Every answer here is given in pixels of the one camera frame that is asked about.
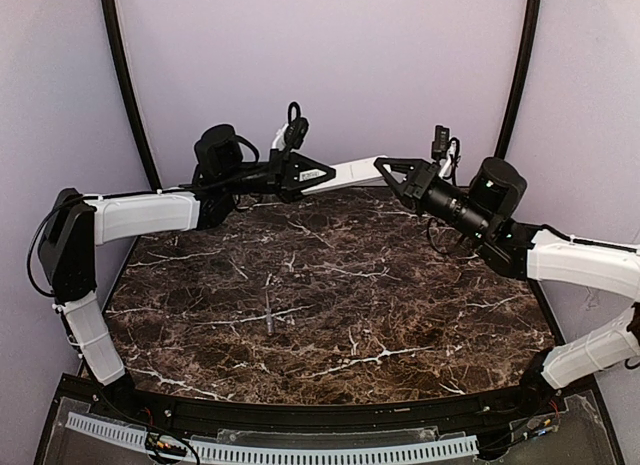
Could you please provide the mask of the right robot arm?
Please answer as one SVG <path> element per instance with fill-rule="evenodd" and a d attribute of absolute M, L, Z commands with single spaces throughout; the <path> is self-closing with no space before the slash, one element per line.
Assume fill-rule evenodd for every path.
<path fill-rule="evenodd" d="M 468 190 L 441 178 L 434 163 L 378 158 L 374 165 L 400 202 L 439 218 L 469 239 L 478 256 L 503 277 L 556 281 L 608 291 L 634 304 L 605 325 L 538 353 L 521 384 L 558 390 L 639 354 L 639 248 L 564 234 L 512 217 L 527 187 L 505 160 L 486 158 Z"/>

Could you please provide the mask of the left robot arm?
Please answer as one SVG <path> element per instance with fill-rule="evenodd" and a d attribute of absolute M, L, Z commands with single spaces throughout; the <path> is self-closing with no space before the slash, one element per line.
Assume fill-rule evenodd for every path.
<path fill-rule="evenodd" d="M 220 225 L 241 195 L 275 195 L 283 202 L 337 175 L 335 168 L 300 154 L 304 119 L 284 126 L 280 142 L 261 160 L 257 148 L 230 124 L 216 125 L 194 146 L 190 184 L 155 192 L 83 195 L 62 190 L 43 219 L 27 258 L 39 260 L 48 290 L 89 371 L 108 386 L 125 374 L 97 298 L 94 252 L 105 243 L 165 231 L 207 230 Z"/>

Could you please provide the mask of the white remote control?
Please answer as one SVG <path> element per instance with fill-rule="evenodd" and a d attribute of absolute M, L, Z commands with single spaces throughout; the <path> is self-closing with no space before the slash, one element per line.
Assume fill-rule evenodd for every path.
<path fill-rule="evenodd" d="M 322 184 L 302 191 L 305 196 L 360 186 L 385 186 L 380 172 L 375 168 L 377 156 L 333 165 L 336 176 Z"/>

